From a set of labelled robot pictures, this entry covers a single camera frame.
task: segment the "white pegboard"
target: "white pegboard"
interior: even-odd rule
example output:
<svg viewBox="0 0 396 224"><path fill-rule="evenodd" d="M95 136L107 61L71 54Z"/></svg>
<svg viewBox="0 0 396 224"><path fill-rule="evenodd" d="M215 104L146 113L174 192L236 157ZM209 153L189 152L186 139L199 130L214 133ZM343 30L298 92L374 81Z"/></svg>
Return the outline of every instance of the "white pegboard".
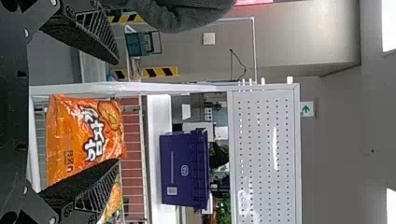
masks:
<svg viewBox="0 0 396 224"><path fill-rule="evenodd" d="M301 224L297 91L228 95L233 223Z"/></svg>

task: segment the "blue storage bin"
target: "blue storage bin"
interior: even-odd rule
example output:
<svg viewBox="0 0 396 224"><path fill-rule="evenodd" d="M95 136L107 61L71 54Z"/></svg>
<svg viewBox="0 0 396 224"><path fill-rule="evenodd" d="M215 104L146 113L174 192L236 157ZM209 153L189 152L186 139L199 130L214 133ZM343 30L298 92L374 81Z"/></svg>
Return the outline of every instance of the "blue storage bin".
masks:
<svg viewBox="0 0 396 224"><path fill-rule="evenodd" d="M163 203L206 209L209 199L207 131L160 137Z"/></svg>

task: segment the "wall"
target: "wall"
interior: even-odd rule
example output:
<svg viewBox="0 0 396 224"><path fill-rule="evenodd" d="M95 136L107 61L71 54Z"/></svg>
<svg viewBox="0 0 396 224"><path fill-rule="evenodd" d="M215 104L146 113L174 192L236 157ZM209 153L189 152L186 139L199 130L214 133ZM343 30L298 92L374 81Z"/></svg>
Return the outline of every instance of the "wall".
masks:
<svg viewBox="0 0 396 224"><path fill-rule="evenodd" d="M255 17L259 76L317 76L327 74L324 69L340 69L339 63L360 61L358 2L312 0L235 7L227 17ZM149 29L142 25L134 28ZM216 33L215 46L202 45L205 32ZM163 54L144 58L143 65L179 66L180 78L161 81L229 80L229 49L234 49L250 70L253 67L251 32L250 23L241 21L215 23L180 35L162 35ZM315 69L321 64L325 66L314 73L303 66ZM243 72L236 59L233 69L234 78ZM247 72L246 77L253 77L253 72Z"/></svg>
<svg viewBox="0 0 396 224"><path fill-rule="evenodd" d="M78 50L40 31L27 49L31 86L81 82Z"/></svg>
<svg viewBox="0 0 396 224"><path fill-rule="evenodd" d="M302 122L304 223L386 224L396 189L396 55L382 53L381 1L360 4L361 66L297 78L302 100L319 100L319 118Z"/></svg>

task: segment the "white wall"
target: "white wall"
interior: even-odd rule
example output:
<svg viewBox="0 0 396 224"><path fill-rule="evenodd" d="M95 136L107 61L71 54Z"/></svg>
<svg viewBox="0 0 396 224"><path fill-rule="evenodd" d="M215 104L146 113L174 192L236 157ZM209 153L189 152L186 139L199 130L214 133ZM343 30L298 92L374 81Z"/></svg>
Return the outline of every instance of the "white wall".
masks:
<svg viewBox="0 0 396 224"><path fill-rule="evenodd" d="M381 1L361 0L362 66L298 79L302 100L319 100L319 118L302 122L304 223L387 223L386 187L396 189L396 55L384 56L381 41Z"/></svg>

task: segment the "cable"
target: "cable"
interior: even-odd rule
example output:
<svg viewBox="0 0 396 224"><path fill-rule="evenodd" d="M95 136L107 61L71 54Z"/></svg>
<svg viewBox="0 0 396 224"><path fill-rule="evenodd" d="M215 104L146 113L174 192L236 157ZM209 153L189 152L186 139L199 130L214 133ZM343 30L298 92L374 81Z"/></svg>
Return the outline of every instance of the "cable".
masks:
<svg viewBox="0 0 396 224"><path fill-rule="evenodd" d="M242 77L244 77L247 74L248 68L242 63L242 61L239 59L238 55L233 52L233 49L230 49L230 52L233 56L235 56L236 60L238 60L239 64L241 64L242 67L244 67L244 73L236 80L239 81Z"/></svg>
<svg viewBox="0 0 396 224"><path fill-rule="evenodd" d="M231 57L231 61L230 61L230 65L231 65L230 80L233 81L233 50L232 49L230 49L230 57Z"/></svg>

